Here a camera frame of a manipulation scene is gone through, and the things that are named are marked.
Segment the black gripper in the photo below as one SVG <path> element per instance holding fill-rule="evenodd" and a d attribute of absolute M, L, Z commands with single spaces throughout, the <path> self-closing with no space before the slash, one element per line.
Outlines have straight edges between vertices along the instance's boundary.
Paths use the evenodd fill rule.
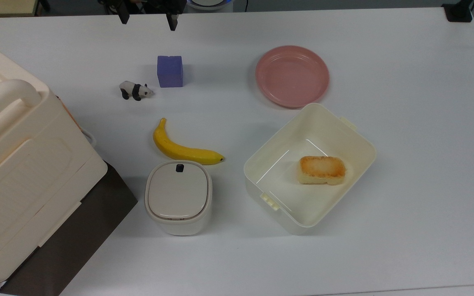
<path fill-rule="evenodd" d="M 130 14 L 166 14 L 171 31 L 178 25 L 178 15 L 184 12 L 186 0 L 100 0 L 109 10 L 116 12 L 122 24 L 127 24 Z"/>

